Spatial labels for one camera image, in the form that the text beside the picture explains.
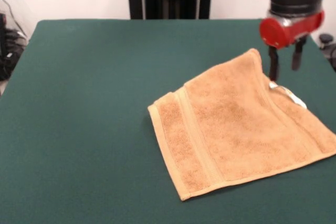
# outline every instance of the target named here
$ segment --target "towel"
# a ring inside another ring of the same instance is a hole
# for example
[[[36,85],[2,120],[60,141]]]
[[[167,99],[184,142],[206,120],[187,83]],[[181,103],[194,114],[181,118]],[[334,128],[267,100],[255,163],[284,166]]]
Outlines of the towel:
[[[336,154],[336,136],[269,84],[259,52],[250,49],[148,107],[181,200]]]

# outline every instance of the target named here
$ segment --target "towel tag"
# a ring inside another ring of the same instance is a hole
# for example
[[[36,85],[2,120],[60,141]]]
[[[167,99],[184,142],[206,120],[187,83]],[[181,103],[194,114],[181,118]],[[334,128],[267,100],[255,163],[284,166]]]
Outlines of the towel tag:
[[[292,99],[292,101],[294,102],[294,103],[296,103],[296,104],[298,104],[298,105],[300,105],[301,107],[303,107],[303,108],[307,108],[307,105],[300,99],[300,98],[298,98],[295,94],[293,94],[293,92],[291,92],[289,89],[287,89],[287,88],[285,88],[285,87],[283,87],[283,86],[279,86],[279,85],[277,85],[275,82],[273,82],[273,81],[271,81],[270,83],[269,83],[269,87],[271,88],[271,89],[275,89],[275,88],[282,88],[285,92],[286,92],[286,95],[288,95],[289,96],[289,98],[290,99]]]

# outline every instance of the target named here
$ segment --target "green felt surface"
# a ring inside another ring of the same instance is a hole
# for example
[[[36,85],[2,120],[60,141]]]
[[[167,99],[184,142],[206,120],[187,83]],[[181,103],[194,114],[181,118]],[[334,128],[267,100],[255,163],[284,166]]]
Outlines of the green felt surface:
[[[0,99],[0,223],[336,222],[336,157],[181,202],[147,106],[267,48],[258,20],[41,22]],[[309,40],[279,84],[336,132],[336,74]]]

